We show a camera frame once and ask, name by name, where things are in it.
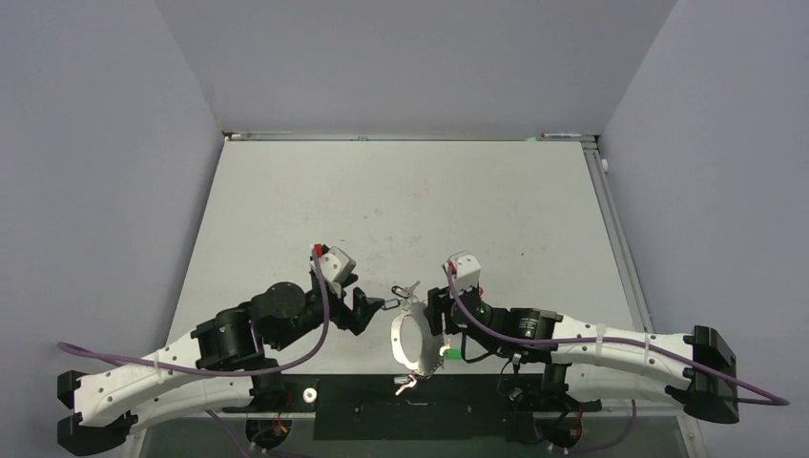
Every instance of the white cable tie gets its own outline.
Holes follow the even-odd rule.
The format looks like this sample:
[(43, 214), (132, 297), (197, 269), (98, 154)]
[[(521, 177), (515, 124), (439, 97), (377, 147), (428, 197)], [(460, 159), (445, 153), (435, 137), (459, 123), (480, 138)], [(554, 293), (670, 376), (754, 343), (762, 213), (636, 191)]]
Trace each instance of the white cable tie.
[(160, 364), (160, 350), (155, 352), (155, 372), (157, 373), (157, 384), (163, 385), (163, 371), (158, 364)]
[(646, 375), (646, 366), (649, 364), (649, 345), (652, 340), (649, 338), (649, 333), (643, 333), (643, 361), (640, 365), (640, 375)]
[(607, 333), (607, 325), (599, 323), (595, 326), (595, 361), (596, 366), (601, 365), (601, 350), (604, 348), (604, 334)]

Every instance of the gray wall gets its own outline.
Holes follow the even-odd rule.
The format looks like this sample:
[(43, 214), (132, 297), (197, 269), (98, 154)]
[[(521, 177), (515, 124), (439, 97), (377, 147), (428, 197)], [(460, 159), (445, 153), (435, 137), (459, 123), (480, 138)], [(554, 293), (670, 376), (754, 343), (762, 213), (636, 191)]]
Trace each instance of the gray wall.
[(713, 457), (806, 456), (809, 6), (680, 0), (602, 139), (654, 324), (715, 326), (789, 407), (704, 425)]
[(149, 0), (0, 6), (0, 455), (67, 456), (66, 340), (165, 342), (221, 135)]
[(156, 0), (230, 131), (601, 133), (674, 0)]

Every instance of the metal edge trim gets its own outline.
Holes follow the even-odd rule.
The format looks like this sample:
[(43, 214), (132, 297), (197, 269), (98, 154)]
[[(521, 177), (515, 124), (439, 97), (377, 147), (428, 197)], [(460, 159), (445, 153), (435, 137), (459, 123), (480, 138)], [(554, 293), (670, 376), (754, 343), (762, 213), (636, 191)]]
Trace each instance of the metal edge trim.
[[(637, 277), (629, 244), (624, 235), (621, 221), (615, 211), (612, 193), (607, 182), (607, 174), (604, 172), (601, 163), (601, 154), (598, 150), (593, 149), (586, 149), (583, 152), (590, 170), (592, 187), (595, 190), (595, 196), (601, 208), (601, 215), (604, 218), (604, 225), (610, 238), (618, 274), (624, 285), (624, 293), (627, 296), (633, 323), (638, 331), (653, 332), (652, 319), (649, 315), (646, 300), (643, 297), (643, 290), (640, 287), (640, 279)], [(699, 422), (695, 418), (682, 413), (676, 417), (688, 456), (691, 458), (708, 458), (708, 449), (705, 447), (702, 431), (699, 429)]]
[[(305, 134), (295, 132), (243, 132), (226, 133), (226, 138), (234, 141), (526, 141), (519, 135), (476, 135), (476, 134), (433, 134), (433, 135), (396, 135), (396, 134)], [(595, 135), (583, 135), (577, 138), (540, 138), (536, 141), (575, 141), (594, 143)]]

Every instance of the metal ring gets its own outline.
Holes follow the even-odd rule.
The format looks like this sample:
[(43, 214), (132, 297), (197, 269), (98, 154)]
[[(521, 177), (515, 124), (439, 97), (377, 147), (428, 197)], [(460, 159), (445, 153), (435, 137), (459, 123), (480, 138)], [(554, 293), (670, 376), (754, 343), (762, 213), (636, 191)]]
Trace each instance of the metal ring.
[[(444, 335), (433, 336), (430, 332), (429, 322), (425, 316), (426, 305), (424, 302), (409, 302), (402, 307), (402, 313), (393, 319), (390, 324), (390, 345), (393, 348), (393, 358), (397, 362), (416, 374), (427, 377), (432, 375), (444, 361), (441, 348), (444, 346)], [(402, 323), (405, 319), (411, 319), (419, 326), (422, 332), (422, 352), (419, 361), (410, 361), (402, 348)]]

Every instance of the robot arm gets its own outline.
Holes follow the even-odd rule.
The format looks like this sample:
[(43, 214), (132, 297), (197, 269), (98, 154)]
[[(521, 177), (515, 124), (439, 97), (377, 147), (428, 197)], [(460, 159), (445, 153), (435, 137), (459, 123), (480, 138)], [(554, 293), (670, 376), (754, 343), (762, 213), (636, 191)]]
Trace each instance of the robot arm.
[[(431, 333), (466, 334), (487, 352), (510, 359), (515, 372), (520, 364), (545, 364), (539, 386), (520, 386), (520, 378), (514, 378), (513, 392), (530, 391), (535, 399), (555, 399), (569, 408), (601, 399), (646, 399), (683, 406), (700, 420), (738, 422), (735, 385), (650, 351), (650, 346), (663, 348), (735, 377), (736, 356), (712, 328), (695, 326), (692, 334), (649, 334), (582, 322), (548, 310), (496, 308), (481, 299), (480, 264), (468, 252), (450, 257), (444, 269), (459, 301), (450, 288), (433, 288), (427, 293), (425, 316)], [(469, 316), (489, 332), (472, 323)], [(549, 340), (553, 343), (526, 344)]]
[[(122, 444), (126, 436), (148, 425), (209, 408), (262, 409), (277, 406), (288, 387), (278, 367), (264, 357), (264, 345), (282, 350), (322, 325), (323, 303), (339, 329), (362, 333), (384, 300), (353, 290), (353, 309), (344, 303), (344, 288), (358, 277), (356, 263), (341, 249), (316, 245), (312, 289), (303, 292), (290, 282), (276, 283), (249, 302), (219, 312), (142, 360), (154, 366), (125, 364), (87, 375), (61, 374), (57, 396), (73, 410), (59, 422), (57, 439), (75, 455), (96, 454)], [(328, 284), (323, 298), (314, 273), (318, 262)], [(192, 368), (187, 373), (158, 363)], [(245, 372), (234, 372), (244, 369)]]

